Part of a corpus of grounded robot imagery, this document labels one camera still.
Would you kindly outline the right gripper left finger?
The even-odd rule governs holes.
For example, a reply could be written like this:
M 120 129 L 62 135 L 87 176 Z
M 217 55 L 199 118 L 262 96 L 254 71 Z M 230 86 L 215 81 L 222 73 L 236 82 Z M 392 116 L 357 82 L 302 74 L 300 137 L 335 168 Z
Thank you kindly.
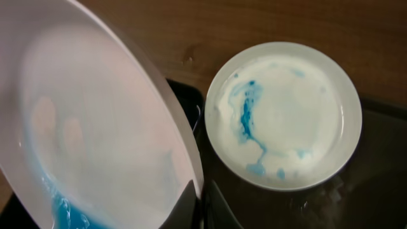
M 160 229 L 199 229 L 200 220 L 200 201 L 190 180 Z

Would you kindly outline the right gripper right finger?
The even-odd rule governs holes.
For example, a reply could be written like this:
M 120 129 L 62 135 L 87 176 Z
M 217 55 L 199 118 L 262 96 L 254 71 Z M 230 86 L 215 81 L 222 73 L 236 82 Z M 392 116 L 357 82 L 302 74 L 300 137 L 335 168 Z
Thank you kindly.
M 205 229 L 243 229 L 215 181 L 205 189 Z

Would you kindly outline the white plate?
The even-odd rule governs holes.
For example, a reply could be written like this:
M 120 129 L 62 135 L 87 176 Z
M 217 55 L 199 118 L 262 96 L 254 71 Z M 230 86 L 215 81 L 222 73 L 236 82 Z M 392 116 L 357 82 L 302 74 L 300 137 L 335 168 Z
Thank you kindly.
M 1 2 L 1 170 L 40 228 L 160 228 L 204 182 L 167 80 L 77 1 Z
M 207 92 L 205 125 L 220 160 L 267 190 L 333 177 L 360 139 L 362 108 L 347 73 L 309 46 L 270 42 L 232 57 Z

